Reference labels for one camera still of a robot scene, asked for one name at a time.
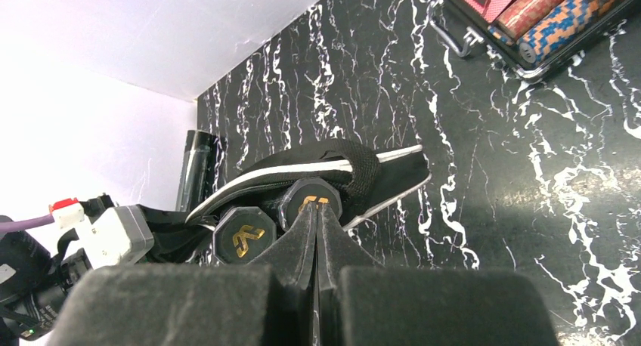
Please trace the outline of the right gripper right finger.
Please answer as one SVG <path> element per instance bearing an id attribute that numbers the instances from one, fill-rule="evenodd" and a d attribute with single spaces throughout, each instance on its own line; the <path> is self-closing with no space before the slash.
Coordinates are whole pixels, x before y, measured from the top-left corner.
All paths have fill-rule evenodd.
<path id="1" fill-rule="evenodd" d="M 383 267 L 317 212 L 317 284 L 324 345 L 556 345 L 532 282 L 506 271 Z"/>

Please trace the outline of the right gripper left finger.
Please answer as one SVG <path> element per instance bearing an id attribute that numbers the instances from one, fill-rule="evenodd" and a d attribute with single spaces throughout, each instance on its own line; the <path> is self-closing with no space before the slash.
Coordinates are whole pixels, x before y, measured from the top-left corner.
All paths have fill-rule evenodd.
<path id="1" fill-rule="evenodd" d="M 307 205 L 247 265 L 144 264 L 88 272 L 51 345 L 310 345 L 318 211 Z"/>

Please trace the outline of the white badminton racket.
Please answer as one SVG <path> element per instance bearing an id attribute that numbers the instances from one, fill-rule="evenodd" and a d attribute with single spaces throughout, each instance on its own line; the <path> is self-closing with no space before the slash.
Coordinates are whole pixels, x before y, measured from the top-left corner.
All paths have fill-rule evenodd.
<path id="1" fill-rule="evenodd" d="M 215 228 L 213 254 L 223 264 L 248 264 L 276 240 L 276 223 L 259 207 L 230 207 Z"/>
<path id="2" fill-rule="evenodd" d="M 342 215 L 342 199 L 336 188 L 321 178 L 301 179 L 285 191 L 278 203 L 277 214 L 281 229 L 287 232 L 309 204 L 316 208 L 328 205 L 336 217 Z"/>

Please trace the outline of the black shuttlecock tube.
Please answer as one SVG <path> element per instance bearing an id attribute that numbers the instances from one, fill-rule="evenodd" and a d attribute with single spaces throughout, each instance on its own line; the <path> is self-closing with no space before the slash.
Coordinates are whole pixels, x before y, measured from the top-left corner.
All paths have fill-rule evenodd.
<path id="1" fill-rule="evenodd" d="M 218 138 L 207 131 L 189 130 L 184 146 L 176 210 L 190 212 L 211 195 Z"/>

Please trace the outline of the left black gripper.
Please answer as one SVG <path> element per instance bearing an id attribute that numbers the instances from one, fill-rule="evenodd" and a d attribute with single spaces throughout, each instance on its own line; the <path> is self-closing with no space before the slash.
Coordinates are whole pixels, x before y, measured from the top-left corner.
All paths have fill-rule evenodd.
<path id="1" fill-rule="evenodd" d="M 97 215 L 98 209 L 115 206 L 107 194 L 92 199 Z M 25 221 L 1 217 L 2 341 L 36 340 L 49 333 L 71 289 L 93 269 L 84 249 L 58 261 L 58 243 L 57 254 L 52 255 L 28 233 L 52 223 L 50 213 Z"/>

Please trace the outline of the black racket bag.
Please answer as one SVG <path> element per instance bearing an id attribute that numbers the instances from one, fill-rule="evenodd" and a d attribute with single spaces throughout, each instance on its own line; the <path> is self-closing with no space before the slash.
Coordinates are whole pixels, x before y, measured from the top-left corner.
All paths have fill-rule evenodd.
<path id="1" fill-rule="evenodd" d="M 327 205 L 343 230 L 420 189 L 431 173 L 420 145 L 374 150 L 327 139 L 267 156 L 195 209 L 142 214 L 154 244 L 146 263 L 190 263 L 209 250 L 222 264 L 248 264 L 294 225 L 308 205 Z"/>

